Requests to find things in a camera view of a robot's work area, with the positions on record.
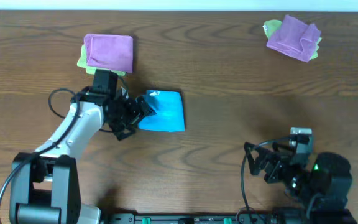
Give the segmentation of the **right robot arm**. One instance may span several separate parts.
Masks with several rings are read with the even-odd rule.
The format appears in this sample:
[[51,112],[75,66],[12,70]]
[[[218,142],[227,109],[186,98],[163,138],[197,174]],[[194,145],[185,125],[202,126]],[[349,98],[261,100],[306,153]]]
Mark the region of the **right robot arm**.
[[243,166],[252,175],[264,171],[268,184],[282,183],[285,193],[301,208],[276,208],[262,217],[264,223],[355,223],[346,208],[352,185],[349,161],[333,152],[318,154],[311,170],[307,170],[312,142],[293,141],[289,145],[272,142],[272,149],[264,144],[244,144]]

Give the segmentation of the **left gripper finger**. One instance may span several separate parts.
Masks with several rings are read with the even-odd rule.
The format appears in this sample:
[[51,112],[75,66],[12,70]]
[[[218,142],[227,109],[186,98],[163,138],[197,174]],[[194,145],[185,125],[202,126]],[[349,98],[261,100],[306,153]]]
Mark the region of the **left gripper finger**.
[[135,108],[139,120],[143,120],[148,116],[156,115],[156,111],[146,102],[143,95],[135,99]]
[[122,141],[136,133],[139,128],[141,119],[116,121],[116,137],[118,141]]

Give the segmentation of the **blue cloth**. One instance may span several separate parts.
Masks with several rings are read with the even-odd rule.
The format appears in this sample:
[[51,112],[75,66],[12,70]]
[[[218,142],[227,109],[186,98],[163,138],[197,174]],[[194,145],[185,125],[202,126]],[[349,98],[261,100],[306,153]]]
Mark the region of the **blue cloth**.
[[145,117],[139,123],[139,129],[163,132],[185,130],[183,102],[179,92],[147,90],[144,99],[155,114]]

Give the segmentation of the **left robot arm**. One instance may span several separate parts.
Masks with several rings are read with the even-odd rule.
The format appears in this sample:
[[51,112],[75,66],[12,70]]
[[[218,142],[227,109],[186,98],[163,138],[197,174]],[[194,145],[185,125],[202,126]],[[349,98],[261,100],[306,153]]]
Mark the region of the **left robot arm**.
[[97,70],[93,83],[74,93],[68,114],[33,153],[20,152],[3,185],[10,188],[11,223],[102,223],[100,208],[81,201],[77,160],[104,125],[118,140],[133,135],[155,111],[140,95],[117,88],[119,76]]

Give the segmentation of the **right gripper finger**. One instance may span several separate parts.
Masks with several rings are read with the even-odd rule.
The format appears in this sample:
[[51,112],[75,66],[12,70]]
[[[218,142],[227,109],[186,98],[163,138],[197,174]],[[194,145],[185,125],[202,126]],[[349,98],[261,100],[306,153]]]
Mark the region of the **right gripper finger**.
[[[259,175],[260,171],[264,170],[267,165],[268,150],[249,142],[245,142],[244,150],[249,163],[250,174],[254,176]],[[257,153],[255,159],[252,157],[252,152]]]
[[269,162],[264,169],[265,171],[264,181],[266,181],[267,184],[275,184],[280,182],[281,170],[282,170],[282,163],[280,161]]

